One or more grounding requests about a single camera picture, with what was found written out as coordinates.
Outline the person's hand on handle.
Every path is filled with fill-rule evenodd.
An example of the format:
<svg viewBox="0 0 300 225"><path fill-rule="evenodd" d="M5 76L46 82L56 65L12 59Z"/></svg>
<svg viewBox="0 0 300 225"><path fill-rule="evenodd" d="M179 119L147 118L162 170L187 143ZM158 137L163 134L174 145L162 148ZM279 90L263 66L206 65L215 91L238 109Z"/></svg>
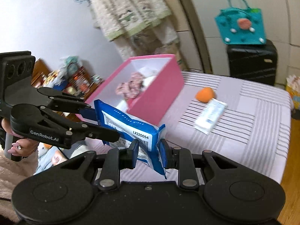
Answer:
<svg viewBox="0 0 300 225"><path fill-rule="evenodd" d="M38 141L24 138L13 132L10 126L10 120L3 118L1 126L7 134L6 141L8 142L8 145L5 147L6 153L14 156L27 157L33 154L38 148Z"/></svg>

